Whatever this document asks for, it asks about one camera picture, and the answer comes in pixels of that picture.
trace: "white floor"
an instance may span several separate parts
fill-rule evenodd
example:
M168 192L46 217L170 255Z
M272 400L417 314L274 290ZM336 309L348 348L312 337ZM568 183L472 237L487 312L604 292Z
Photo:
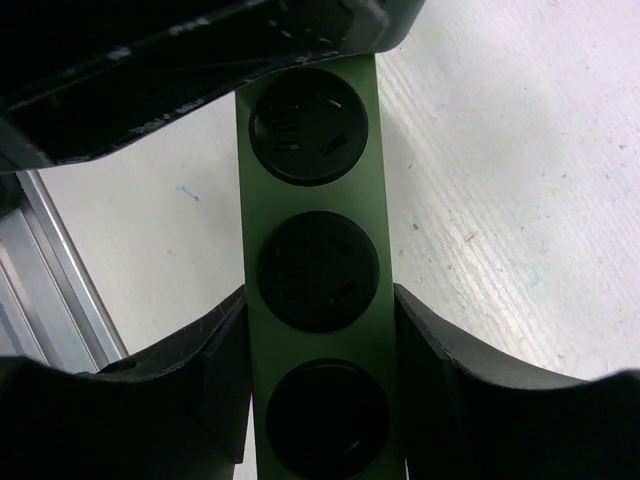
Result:
M638 25L636 0L428 0L378 59L396 281L581 378L640 366ZM232 98L44 178L131 351L242 282Z

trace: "green power strip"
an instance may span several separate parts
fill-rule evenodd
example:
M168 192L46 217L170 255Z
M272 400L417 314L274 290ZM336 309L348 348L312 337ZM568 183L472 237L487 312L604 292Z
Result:
M264 162L261 162L255 153L257 145L256 130L253 130L253 138L251 132L254 128L256 106L269 87L281 79L283 75L291 75L292 72L312 69L313 71L323 70L330 72L346 81L353 88L366 111L368 135L365 137L366 144L363 143L362 145L364 148L362 155L355 165L347 169L346 173L344 171L339 172L339 178L328 183L304 186L288 183L286 179L282 179L282 175L278 176L273 171L265 168ZM323 100L328 100L338 110L343 107L346 108L331 98L323 98ZM297 104L282 106L284 109L290 108L292 110L298 107L299 105ZM355 435L353 437L355 439L353 445L348 445L343 451L338 452L340 455L349 456L352 450L357 450L369 441L367 438L364 438L364 440L358 439L357 432L354 434L352 430L364 429L369 431L367 429L377 423L385 424L386 422L388 425L388 431L384 431L383 427L382 434L384 438L378 449L379 451L374 452L375 454L365 452L364 456L361 455L355 460L352 458L350 467L340 466L340 460L336 460L336 465L338 466L335 467L335 478L346 480L357 476L364 480L404 479L405 467L398 413L394 297L375 59L372 55L345 58L321 63L309 68L300 67L270 75L240 89L236 93L236 111L246 299L251 337L254 419L259 478L262 480L333 478L329 473L322 473L318 470L318 468L323 468L324 464L318 464L315 467L313 465L305 465L305 459L312 458L314 452L305 452L304 449L307 440L313 443L317 439L313 429L321 428L322 424L329 420L335 421L335 412L327 417L326 413L321 411L323 404L313 404L313 408L308 411L310 417L309 426L300 426L303 438L290 438L288 440L286 438L282 440L282 437L286 436L285 433L290 431L291 428L296 428L295 425L286 425L291 419L284 418L280 428L277 420L281 417L274 417L275 420L269 420L268 417L271 415L269 412L272 407L270 403L273 403L271 402L272 395L287 374L301 365L307 364L307 362L320 361L322 363L322 359L336 359L358 367L375 380L375 383L384 394L390 414L388 419L368 418L366 419L368 423L363 423L362 419L360 419L358 426L349 427L351 429L350 433L336 432L336 443L339 443L337 437L340 437L340 441L343 441L344 437L348 438L350 434ZM296 125L283 125L284 127L282 128L276 126L278 132L284 131L286 133L290 129L295 134ZM339 136L337 140L332 141L333 143L329 142L328 146L323 147L323 154L332 152L332 149L340 148L344 141L345 138ZM295 142L282 144L284 145L282 148L290 149L291 153L304 154L304 145L299 145ZM307 185L314 185L314 182L308 182ZM348 322L348 325L335 331L323 331L320 333L305 331L304 329L296 328L295 325L292 326L291 321L281 320L265 302L263 296L264 288L261 290L259 285L258 270L261 264L261 255L264 254L265 245L272 237L272 234L291 218L307 212L332 212L346 217L366 233L377 253L379 280L375 294L372 293L373 298L368 303L368 306L365 306L364 313L361 313L352 322ZM280 254L281 252L278 250L274 255L279 256ZM314 252L306 252L306 254L313 257ZM342 296L346 296L349 293L344 288L342 290L338 288L337 297L339 298L337 300L332 298L331 302L334 300L336 302L342 301ZM311 389L314 386L317 387L317 383L311 382L311 384ZM330 402L333 402L336 395L348 396L350 393L347 390L348 388L341 392L335 392L335 395L328 395L327 398L330 398ZM296 401L304 403L306 399L301 397ZM357 401L360 402L364 411L370 407L369 400L366 397ZM278 411L278 415L286 417L287 408L277 409L273 406L271 411ZM350 418L343 418L341 423L338 423L337 430L341 429L343 423L349 423ZM374 432L372 435L379 436L379 434L380 432ZM287 451L283 453L282 447L279 447L280 450L274 447L274 438L279 438L277 441L283 441L285 444L290 441L293 448L296 448L296 452L298 452L293 452L292 454L297 455L300 452L302 454L298 455L299 458L290 461ZM328 463L332 461L331 458L326 460ZM359 466L355 466L355 470L353 462L355 464L360 462Z

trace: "outlet prong slot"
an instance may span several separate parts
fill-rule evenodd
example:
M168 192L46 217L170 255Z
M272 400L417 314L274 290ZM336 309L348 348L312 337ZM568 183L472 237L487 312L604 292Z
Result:
M331 107L335 108L336 110L342 110L342 103L340 103L339 101L323 94L322 92L318 92L318 96L317 96L318 100L326 103L327 105L330 105Z
M273 120L270 124L272 133L297 132L299 123L295 120Z
M353 295L358 289L358 286L353 281L349 281L337 288L332 294L329 295L329 300L332 304L341 303L350 295Z
M269 105L269 110L272 112L287 112L293 111L300 108L300 103L291 103L291 102L282 102L282 103L274 103Z
M347 137L345 137L344 135L338 135L333 140L325 143L324 146L320 148L320 153L322 154L322 156L326 157L327 155L338 150L345 143L347 143Z
M280 276L281 280L295 281L304 280L305 278L307 278L307 272L307 267L299 265L295 267L286 267L280 269L278 271L278 275Z
M329 245L343 255L346 255L347 257L350 256L355 250L355 247L353 245L349 245L347 242L338 240L335 237L331 237L329 239Z
M273 142L273 150L278 153L296 153L300 150L300 143L295 140L290 142Z
M282 300L285 302L309 300L309 289L303 287L284 288L282 290Z

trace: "socket holes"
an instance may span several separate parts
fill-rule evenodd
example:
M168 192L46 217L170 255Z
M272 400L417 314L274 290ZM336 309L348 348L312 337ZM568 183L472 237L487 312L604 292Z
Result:
M304 280L305 278L307 278L307 267L287 267L280 270L279 276L282 280L288 281Z
M335 108L336 110L342 110L342 104L340 102L338 102L337 100L334 100L333 98L329 98L328 96L324 95L322 92L318 93L317 98L321 102L326 103L327 105Z
M326 157L327 155L335 152L337 149L339 149L341 146L343 146L346 143L347 143L347 137L345 137L344 135L339 135L333 140L331 140L329 143L326 143L320 149L320 153L322 154L323 157Z
M342 240L339 240L335 237L331 237L329 239L329 245L337 250L338 252L340 252L343 255L349 256L353 253L354 247L353 245L349 245L346 242L343 242Z
M347 282L329 295L329 301L334 305L343 302L347 297L356 293L356 290L358 290L358 286L354 282Z
M271 133L295 132L300 124L294 120L273 120L269 130Z
M274 142L273 151L277 153L297 153L300 150L298 142Z
M321 359L289 372L266 415L269 443L283 465L308 480L347 480L364 472L389 435L386 396L349 362Z
M282 300L285 302L309 300L309 289L299 287L285 288L282 290Z
M285 72L256 102L249 137L260 163L301 186L345 175L367 144L367 113L355 90L318 69Z
M297 215L260 251L258 287L269 309L299 330L334 332L355 322L378 288L378 256L366 233L329 212Z

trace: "chipped paint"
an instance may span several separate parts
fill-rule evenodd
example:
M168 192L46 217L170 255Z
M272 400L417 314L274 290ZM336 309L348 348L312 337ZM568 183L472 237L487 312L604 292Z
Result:
M159 129L165 123L167 123L167 122L164 121L164 120L160 120L159 118L156 118L154 120L151 120L150 122L145 123L144 125L142 125L140 127L132 128L131 130L129 130L129 132L135 133L137 135L141 135L143 133L150 133L150 132L153 132L153 131Z
M64 163L84 163L91 160L89 155L80 155L79 157L65 158Z
M109 60L120 60L122 58L128 57L129 55L131 55L130 49L128 49L127 47L120 47L107 53L107 58Z
M40 160L46 160L47 162L49 161L49 157L47 156L47 154L36 147L34 144L26 143L25 147L27 148L27 150L31 150Z
M186 105L183 105L180 108L176 108L176 112L180 114L184 114L184 113L190 112L191 110L195 110L203 103L204 103L204 100L202 99L196 100L195 102L187 103Z
M200 27L211 25L211 20L206 17L199 17L190 22L181 23L180 25L174 25L169 29L169 35L177 37L184 32L192 32Z

